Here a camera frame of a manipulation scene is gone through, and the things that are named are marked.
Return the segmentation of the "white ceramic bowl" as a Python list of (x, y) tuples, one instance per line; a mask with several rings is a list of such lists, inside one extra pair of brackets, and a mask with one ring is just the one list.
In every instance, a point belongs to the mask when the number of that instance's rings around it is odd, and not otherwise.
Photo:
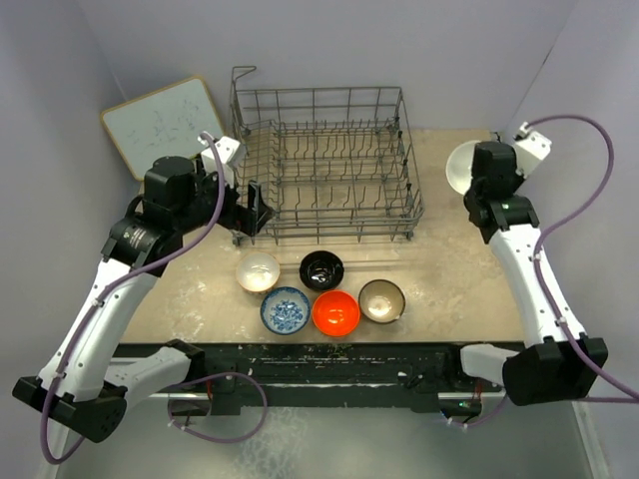
[(446, 161), (446, 180), (449, 186), (462, 196), (466, 194), (471, 185), (473, 155), (478, 143), (479, 140), (471, 140), (458, 145)]

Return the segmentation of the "brown rimmed cream bowl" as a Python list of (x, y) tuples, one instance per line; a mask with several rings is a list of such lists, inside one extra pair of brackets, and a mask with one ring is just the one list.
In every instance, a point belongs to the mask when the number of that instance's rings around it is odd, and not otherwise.
[(406, 299), (397, 284), (387, 279), (374, 279), (366, 283), (358, 294), (361, 314), (378, 324), (398, 321), (406, 307)]

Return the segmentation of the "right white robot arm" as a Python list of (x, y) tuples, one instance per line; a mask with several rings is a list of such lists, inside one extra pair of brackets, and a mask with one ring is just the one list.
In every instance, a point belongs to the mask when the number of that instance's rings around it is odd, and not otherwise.
[(464, 346), (444, 365), (445, 382), (466, 390), (478, 378), (504, 387), (510, 400), (531, 405), (585, 398), (608, 349), (589, 336), (568, 306), (542, 246), (531, 201), (517, 194), (523, 182), (513, 147), (469, 141), (448, 157), (446, 178), (463, 196), (470, 222), (504, 271), (524, 331), (524, 349)]

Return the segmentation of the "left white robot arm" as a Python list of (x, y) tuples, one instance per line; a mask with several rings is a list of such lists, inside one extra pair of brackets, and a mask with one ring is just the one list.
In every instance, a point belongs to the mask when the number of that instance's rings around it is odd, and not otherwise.
[(35, 376), (12, 394), (40, 412), (40, 441), (55, 421), (81, 438), (108, 438), (126, 412), (165, 388), (194, 391), (207, 381), (205, 353), (180, 339), (122, 369), (110, 365), (122, 335), (170, 261), (189, 251), (183, 237), (205, 237), (215, 225), (255, 233), (271, 211), (260, 190), (252, 208), (238, 203), (230, 153), (211, 160), (163, 157), (146, 172), (143, 190), (110, 229), (90, 292), (67, 336)]

